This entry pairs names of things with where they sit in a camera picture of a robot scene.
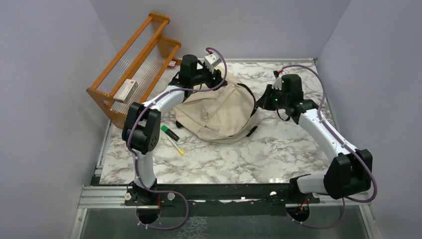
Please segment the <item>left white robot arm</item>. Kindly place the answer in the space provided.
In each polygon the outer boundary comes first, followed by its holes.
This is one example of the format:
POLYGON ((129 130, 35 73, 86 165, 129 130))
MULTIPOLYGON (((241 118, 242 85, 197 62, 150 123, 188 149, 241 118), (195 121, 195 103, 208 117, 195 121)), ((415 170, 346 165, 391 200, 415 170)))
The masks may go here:
POLYGON ((132 153, 137 197, 144 204, 156 200, 153 150, 160 138, 162 116, 191 94, 216 91, 225 84, 227 72, 216 68, 220 63, 226 64, 224 57, 214 48, 207 48, 206 53, 203 62, 195 55, 184 55, 179 72, 163 92, 149 101, 129 106, 122 139, 132 153))

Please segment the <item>beige canvas backpack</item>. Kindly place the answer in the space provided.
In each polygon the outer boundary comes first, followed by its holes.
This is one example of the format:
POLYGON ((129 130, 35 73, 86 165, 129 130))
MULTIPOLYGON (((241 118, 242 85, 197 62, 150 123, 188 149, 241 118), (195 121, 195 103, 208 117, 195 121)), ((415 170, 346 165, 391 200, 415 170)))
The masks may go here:
POLYGON ((216 91, 191 94, 174 107, 176 122, 202 140, 232 144, 251 136, 260 118, 251 89, 231 73, 216 91))

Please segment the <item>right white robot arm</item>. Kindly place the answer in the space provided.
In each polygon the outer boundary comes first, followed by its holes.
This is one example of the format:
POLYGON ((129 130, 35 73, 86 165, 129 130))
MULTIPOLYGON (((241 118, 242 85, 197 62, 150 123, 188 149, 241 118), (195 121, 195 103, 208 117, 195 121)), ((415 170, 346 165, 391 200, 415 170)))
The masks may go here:
POLYGON ((359 150, 339 135, 319 106, 304 98, 299 75, 279 76, 274 84, 266 86, 257 105, 268 111, 284 110, 314 139, 330 161, 324 174, 302 175, 290 180, 287 196, 292 202, 298 203, 311 193, 341 199, 371 188, 372 154, 367 149, 359 150))

